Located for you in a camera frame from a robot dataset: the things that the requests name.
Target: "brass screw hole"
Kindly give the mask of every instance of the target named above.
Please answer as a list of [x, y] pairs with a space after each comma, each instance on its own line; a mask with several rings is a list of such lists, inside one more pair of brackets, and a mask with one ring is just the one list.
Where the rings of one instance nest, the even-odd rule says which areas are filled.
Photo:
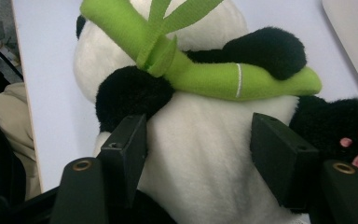
[[75, 171], [84, 171], [91, 167], [91, 161], [78, 161], [74, 164], [73, 168]]
[[355, 173], [355, 170], [345, 163], [336, 162], [333, 164], [333, 167], [343, 174], [353, 175]]

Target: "black paw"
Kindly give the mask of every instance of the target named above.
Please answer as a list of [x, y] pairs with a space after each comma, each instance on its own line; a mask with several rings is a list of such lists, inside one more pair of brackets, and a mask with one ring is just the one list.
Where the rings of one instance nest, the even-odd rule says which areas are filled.
[[227, 63], [263, 67], [279, 80], [291, 77], [307, 63], [303, 44], [284, 30], [267, 27], [231, 40], [223, 48]]
[[101, 132], [112, 132], [128, 115], [150, 119], [174, 93], [162, 77], [151, 77], [135, 66], [116, 70], [100, 86], [95, 104]]

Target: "beige fabric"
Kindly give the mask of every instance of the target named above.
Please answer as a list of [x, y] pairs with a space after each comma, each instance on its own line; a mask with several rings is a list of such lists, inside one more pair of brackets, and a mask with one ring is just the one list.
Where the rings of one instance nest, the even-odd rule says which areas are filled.
[[41, 193], [41, 188], [24, 83], [8, 85], [0, 93], [0, 127], [25, 168], [25, 200], [31, 199]]

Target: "black plush ear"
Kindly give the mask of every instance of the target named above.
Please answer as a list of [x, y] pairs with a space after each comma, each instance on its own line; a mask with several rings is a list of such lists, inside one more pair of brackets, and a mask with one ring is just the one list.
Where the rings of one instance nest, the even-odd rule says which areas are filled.
[[77, 17], [76, 20], [76, 37], [77, 39], [80, 37], [80, 34], [83, 30], [84, 24], [86, 24], [86, 18], [84, 18], [82, 15]]

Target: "white plush fur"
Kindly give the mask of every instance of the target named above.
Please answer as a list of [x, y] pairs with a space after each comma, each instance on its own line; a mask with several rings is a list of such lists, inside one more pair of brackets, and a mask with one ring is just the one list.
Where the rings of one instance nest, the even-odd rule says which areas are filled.
[[[150, 1], [132, 0], [145, 17]], [[170, 10], [183, 0], [172, 1]], [[241, 13], [225, 1], [211, 14], [176, 33], [183, 50], [220, 49], [247, 34]], [[95, 102], [99, 84], [116, 69], [134, 62], [92, 22], [76, 49], [80, 88]], [[288, 123], [297, 98], [252, 102], [223, 101], [176, 92], [147, 123], [149, 155], [139, 189], [178, 223], [290, 223], [298, 216], [280, 208], [249, 150], [254, 112]], [[110, 133], [101, 133], [96, 154]]]
[[[149, 155], [139, 189], [178, 223], [290, 223], [255, 169], [252, 115], [288, 123], [297, 98], [234, 103], [177, 92], [147, 123]], [[101, 133], [97, 148], [109, 133]]]

